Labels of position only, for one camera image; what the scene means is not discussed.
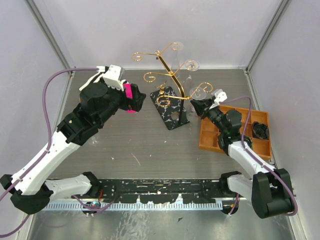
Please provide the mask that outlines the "clear round wine glass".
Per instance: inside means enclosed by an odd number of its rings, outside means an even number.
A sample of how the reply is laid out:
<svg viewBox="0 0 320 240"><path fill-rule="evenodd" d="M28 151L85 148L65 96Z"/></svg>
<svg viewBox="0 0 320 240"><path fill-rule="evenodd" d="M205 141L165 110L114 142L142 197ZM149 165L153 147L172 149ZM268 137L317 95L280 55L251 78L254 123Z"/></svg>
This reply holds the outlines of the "clear round wine glass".
<svg viewBox="0 0 320 240"><path fill-rule="evenodd" d="M192 100L204 100L207 97L207 93L202 87L193 87L190 91L190 96ZM187 110L187 116L190 119L194 119L197 114L194 106L190 103Z"/></svg>

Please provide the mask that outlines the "pink plastic wine glass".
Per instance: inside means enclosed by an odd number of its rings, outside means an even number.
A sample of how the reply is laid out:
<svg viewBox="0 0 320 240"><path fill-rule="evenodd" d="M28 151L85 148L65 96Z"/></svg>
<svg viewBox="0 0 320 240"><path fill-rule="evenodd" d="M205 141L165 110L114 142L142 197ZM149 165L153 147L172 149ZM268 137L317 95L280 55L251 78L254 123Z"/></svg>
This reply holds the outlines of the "pink plastic wine glass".
<svg viewBox="0 0 320 240"><path fill-rule="evenodd" d="M130 83L125 83L124 85L124 91L125 91L125 105L126 105L126 112L129 114L135 114L137 112L136 106L137 103L133 96L132 86Z"/></svg>

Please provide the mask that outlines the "gold wine glass rack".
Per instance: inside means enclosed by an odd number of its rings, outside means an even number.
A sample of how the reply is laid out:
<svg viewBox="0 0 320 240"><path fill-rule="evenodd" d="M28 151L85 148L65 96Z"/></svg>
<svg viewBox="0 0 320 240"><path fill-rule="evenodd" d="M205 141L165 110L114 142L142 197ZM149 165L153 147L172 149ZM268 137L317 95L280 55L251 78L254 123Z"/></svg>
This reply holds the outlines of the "gold wine glass rack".
<svg viewBox="0 0 320 240"><path fill-rule="evenodd" d="M181 69L186 69L186 61L180 64L179 69L173 73L171 66L166 62L164 53L171 50L174 42L169 43L164 49L155 52L135 52L131 58L135 62L141 61L144 56L153 56L164 68L164 72L149 71L143 75L143 80L155 84L156 91L149 94L160 118L167 130L175 130L187 125L188 120L185 102L192 100L190 90L186 90L182 81L179 80ZM195 87L202 87L206 94L213 91L213 86L208 82L202 82Z"/></svg>

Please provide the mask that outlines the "clear champagne flute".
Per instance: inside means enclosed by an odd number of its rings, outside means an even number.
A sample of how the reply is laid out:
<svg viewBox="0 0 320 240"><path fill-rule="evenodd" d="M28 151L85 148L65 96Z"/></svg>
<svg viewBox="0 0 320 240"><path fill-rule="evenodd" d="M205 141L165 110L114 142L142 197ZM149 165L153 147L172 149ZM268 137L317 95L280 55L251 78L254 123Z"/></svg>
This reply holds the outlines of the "clear champagne flute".
<svg viewBox="0 0 320 240"><path fill-rule="evenodd" d="M171 46L171 70L173 73L175 73L180 67L180 55L183 48L184 44L179 41L174 42Z"/></svg>
<svg viewBox="0 0 320 240"><path fill-rule="evenodd" d="M197 60L189 59L185 63L185 68L188 70L189 74L184 81L184 86L191 88L193 86L192 72L195 72L200 68L200 63Z"/></svg>

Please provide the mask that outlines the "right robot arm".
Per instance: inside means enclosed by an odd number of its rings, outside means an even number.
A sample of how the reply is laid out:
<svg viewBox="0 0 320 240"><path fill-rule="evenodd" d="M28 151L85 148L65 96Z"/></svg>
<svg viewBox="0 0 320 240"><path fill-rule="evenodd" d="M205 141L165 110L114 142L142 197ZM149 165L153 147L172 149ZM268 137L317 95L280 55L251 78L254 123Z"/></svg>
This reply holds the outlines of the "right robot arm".
<svg viewBox="0 0 320 240"><path fill-rule="evenodd" d="M220 193L225 197L234 193L245 197L261 219L281 214L296 215L298 204L289 172L268 164L249 147L244 139L247 125L242 123L242 114L236 109L222 112L216 97L193 99L191 104L199 117L209 119L219 129L219 148L251 177L247 179L239 173L224 174L219 184Z"/></svg>

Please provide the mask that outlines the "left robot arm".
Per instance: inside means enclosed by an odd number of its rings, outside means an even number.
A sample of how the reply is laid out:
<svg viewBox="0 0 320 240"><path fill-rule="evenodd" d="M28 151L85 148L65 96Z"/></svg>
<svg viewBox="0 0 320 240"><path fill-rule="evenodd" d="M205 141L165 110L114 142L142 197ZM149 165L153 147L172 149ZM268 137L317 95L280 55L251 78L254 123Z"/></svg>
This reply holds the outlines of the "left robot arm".
<svg viewBox="0 0 320 240"><path fill-rule="evenodd" d="M139 112L145 98L136 84L126 80L118 82L118 86L101 80L89 83L80 91L79 104L57 126L51 141L20 171L1 177L1 185L11 193L12 204L33 215L58 199L73 195L97 197L101 183L90 171L66 179L48 177L118 110Z"/></svg>

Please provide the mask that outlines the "orange compartment tray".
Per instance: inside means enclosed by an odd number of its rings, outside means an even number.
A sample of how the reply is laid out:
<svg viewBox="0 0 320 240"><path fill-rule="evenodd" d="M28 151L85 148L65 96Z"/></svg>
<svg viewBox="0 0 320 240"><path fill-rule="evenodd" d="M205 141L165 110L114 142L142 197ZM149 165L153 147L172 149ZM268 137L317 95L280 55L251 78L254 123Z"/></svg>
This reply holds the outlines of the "orange compartment tray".
<svg viewBox="0 0 320 240"><path fill-rule="evenodd" d="M245 121L247 119L249 110L247 108L233 107L228 105L221 105L220 110L223 113L231 109L235 109L241 113L241 128L242 132L244 129ZM249 121L245 129L245 135L249 136L253 142L253 151L258 154L263 160L269 161L272 158L271 149L271 138L267 140L262 140L253 137L252 134L252 124L253 122L259 122L269 126L269 116L265 111L252 110L249 115ZM201 150L223 153L224 151L219 148L218 136L220 135L220 130L208 119L205 118L201 121L200 134L199 134L199 144L198 148Z"/></svg>

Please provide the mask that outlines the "black coil bottom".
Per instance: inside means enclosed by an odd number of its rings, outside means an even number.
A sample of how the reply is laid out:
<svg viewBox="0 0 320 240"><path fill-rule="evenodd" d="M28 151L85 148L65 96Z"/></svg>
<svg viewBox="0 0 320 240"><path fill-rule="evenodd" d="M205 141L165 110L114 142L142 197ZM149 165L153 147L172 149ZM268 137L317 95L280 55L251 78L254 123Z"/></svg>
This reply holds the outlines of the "black coil bottom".
<svg viewBox="0 0 320 240"><path fill-rule="evenodd" d="M249 147L250 149L253 149L253 141L252 141L252 139L251 139L249 136L245 135L245 136L243 137L243 140L244 140L244 142L248 145L248 147Z"/></svg>

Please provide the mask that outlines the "black coil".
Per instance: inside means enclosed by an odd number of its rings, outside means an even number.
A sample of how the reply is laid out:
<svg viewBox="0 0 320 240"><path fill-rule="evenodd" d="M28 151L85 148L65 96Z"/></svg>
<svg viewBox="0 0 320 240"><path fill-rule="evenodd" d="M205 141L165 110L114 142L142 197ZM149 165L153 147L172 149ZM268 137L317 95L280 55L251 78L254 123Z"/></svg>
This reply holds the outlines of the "black coil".
<svg viewBox="0 0 320 240"><path fill-rule="evenodd" d="M252 124L252 136L261 140L268 140L270 137L269 128L264 123L259 123L257 121Z"/></svg>
<svg viewBox="0 0 320 240"><path fill-rule="evenodd" d="M249 147L250 149L253 149L253 141L252 141L252 139L251 139L249 136L245 135L245 136L243 137L243 140L244 140L244 142L248 145L248 147Z"/></svg>

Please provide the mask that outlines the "black coil right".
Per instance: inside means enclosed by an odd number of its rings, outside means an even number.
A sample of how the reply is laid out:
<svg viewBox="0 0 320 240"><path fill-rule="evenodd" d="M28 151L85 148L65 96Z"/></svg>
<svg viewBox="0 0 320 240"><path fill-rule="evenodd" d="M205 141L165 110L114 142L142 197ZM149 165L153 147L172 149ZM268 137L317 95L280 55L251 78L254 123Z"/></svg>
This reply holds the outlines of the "black coil right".
<svg viewBox="0 0 320 240"><path fill-rule="evenodd" d="M270 137L269 128L264 123L259 123L257 121L252 124L252 136L261 140L268 140Z"/></svg>

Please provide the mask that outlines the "black mounting base plate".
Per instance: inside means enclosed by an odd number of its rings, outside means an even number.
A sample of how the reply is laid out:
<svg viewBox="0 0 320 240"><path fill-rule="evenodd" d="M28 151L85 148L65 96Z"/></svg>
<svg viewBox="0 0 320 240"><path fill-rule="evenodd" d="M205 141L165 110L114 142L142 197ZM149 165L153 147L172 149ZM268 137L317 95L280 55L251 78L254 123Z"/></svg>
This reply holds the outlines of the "black mounting base plate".
<svg viewBox="0 0 320 240"><path fill-rule="evenodd" d="M77 194L82 200L98 199L102 202L123 204L215 203L218 199L235 198L218 179L100 179L95 193Z"/></svg>

